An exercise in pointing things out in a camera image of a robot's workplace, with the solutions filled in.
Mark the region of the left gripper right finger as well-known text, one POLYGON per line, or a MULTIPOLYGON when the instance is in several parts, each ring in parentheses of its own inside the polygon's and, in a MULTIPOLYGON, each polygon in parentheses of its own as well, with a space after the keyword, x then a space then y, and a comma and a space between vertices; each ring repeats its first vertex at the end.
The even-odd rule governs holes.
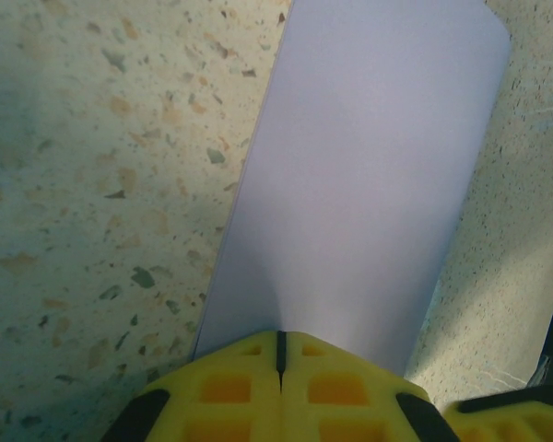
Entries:
POLYGON ((279 334, 284 441, 457 441, 415 384, 300 332, 279 334))

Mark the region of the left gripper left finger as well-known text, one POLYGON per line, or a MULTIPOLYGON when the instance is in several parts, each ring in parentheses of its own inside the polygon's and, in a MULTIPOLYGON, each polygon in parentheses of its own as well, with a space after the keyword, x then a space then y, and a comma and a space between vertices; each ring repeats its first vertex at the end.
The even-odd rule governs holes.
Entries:
POLYGON ((105 441, 278 441, 282 334, 264 331, 148 384, 105 441))

